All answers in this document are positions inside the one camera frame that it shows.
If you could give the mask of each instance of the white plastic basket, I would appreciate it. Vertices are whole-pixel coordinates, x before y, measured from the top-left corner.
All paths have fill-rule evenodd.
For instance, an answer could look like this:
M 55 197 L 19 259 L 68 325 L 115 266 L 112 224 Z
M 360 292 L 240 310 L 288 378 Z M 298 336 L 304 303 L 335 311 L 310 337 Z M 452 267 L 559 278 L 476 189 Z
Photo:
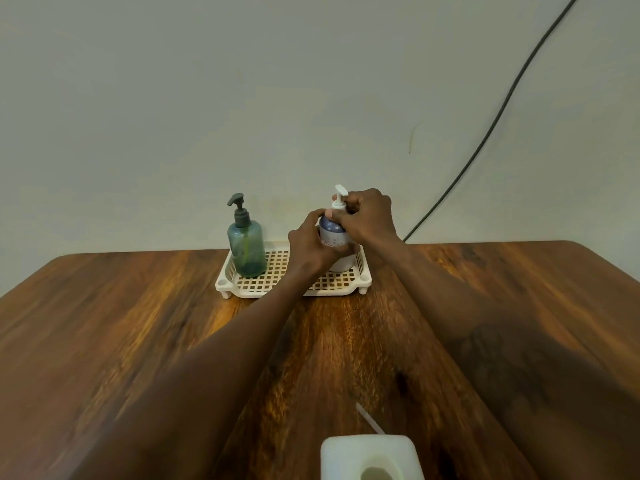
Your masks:
M 231 251 L 225 260 L 218 279 L 216 290 L 223 298 L 231 298 L 234 294 L 240 298 L 260 298 L 273 288 L 287 272 L 289 263 L 289 243 L 265 242 L 264 250 L 267 257 L 267 271 L 257 278 L 245 278 L 236 272 Z M 305 296 L 342 296 L 353 293 L 356 289 L 360 294 L 367 292 L 371 286 L 371 273 L 364 256 L 362 246 L 356 254 L 356 264 L 344 273 L 326 273 L 316 281 Z

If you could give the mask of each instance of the green pump bottle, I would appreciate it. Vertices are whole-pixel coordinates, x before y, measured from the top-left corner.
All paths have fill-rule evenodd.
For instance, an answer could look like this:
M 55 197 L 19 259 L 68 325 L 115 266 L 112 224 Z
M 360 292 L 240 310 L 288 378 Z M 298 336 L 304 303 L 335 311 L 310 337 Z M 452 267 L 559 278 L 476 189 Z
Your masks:
M 234 211 L 236 222 L 229 226 L 227 236 L 236 271 L 245 278 L 255 278 L 267 269 L 262 227 L 252 221 L 249 211 L 243 208 L 244 194 L 233 194 L 227 205 L 233 204 L 238 206 Z

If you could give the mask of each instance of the wood grain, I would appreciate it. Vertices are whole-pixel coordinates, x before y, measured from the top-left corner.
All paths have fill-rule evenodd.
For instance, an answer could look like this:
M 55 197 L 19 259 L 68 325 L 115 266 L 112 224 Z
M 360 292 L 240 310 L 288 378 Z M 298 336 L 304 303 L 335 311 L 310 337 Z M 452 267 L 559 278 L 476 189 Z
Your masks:
M 418 245 L 640 397 L 640 283 L 571 242 Z M 188 349 L 251 301 L 214 289 L 226 251 L 57 258 L 0 298 L 0 478 L 62 478 Z M 434 338 L 395 275 L 368 253 L 365 296 L 300 300 L 213 474 L 318 478 L 333 435 L 416 444 L 426 478 L 535 478 Z

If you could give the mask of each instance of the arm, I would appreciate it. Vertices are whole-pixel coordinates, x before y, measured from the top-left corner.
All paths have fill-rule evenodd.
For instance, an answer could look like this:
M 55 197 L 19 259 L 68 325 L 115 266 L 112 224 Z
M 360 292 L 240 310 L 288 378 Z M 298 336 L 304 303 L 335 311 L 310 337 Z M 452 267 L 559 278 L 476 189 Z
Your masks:
M 204 478 L 221 452 L 297 300 L 356 245 L 321 243 L 311 212 L 289 233 L 287 273 L 265 296 L 188 352 L 113 425 L 72 475 Z
M 640 406 L 533 320 L 429 263 L 397 236 L 389 197 L 328 210 L 394 270 L 484 403 L 543 478 L 636 478 Z

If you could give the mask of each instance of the forearm tattoo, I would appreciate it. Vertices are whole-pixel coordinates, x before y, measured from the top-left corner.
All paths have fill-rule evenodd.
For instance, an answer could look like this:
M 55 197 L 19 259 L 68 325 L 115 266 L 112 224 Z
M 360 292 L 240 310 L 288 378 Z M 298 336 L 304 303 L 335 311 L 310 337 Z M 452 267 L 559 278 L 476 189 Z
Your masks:
M 502 416 L 518 397 L 524 397 L 535 413 L 548 404 L 540 365 L 548 360 L 542 351 L 523 351 L 514 361 L 505 356 L 504 339 L 490 324 L 447 347 L 460 369 L 489 408 Z

